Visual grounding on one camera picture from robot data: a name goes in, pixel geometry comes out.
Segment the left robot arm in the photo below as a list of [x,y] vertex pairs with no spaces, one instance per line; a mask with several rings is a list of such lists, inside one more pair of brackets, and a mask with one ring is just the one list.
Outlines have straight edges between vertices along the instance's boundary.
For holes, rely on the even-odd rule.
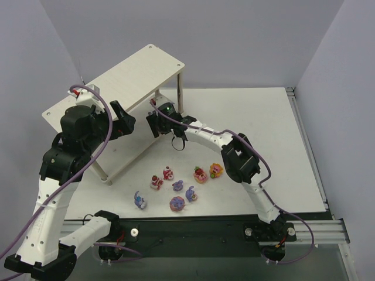
[[93,160],[93,152],[134,131],[136,119],[118,101],[110,105],[116,121],[95,105],[76,105],[62,116],[62,132],[42,159],[35,220],[27,227],[17,253],[5,259],[6,269],[28,273],[35,280],[66,280],[89,247],[122,235],[119,216],[98,211],[74,233],[60,236],[70,200],[83,177],[81,170]]

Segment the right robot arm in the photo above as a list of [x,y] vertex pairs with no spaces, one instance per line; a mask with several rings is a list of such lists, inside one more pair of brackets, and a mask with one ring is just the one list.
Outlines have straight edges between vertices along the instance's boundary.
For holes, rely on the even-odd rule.
[[154,110],[146,119],[154,137],[172,133],[184,143],[196,142],[220,154],[227,175],[244,187],[255,206],[259,220],[274,228],[281,227],[284,223],[282,211],[261,186],[271,177],[270,168],[265,164],[268,176],[261,180],[258,186],[252,184],[252,178],[260,174],[260,162],[264,159],[254,150],[244,134],[236,134],[229,129],[215,131],[192,116],[181,116],[171,102],[157,106],[152,99],[150,105]]

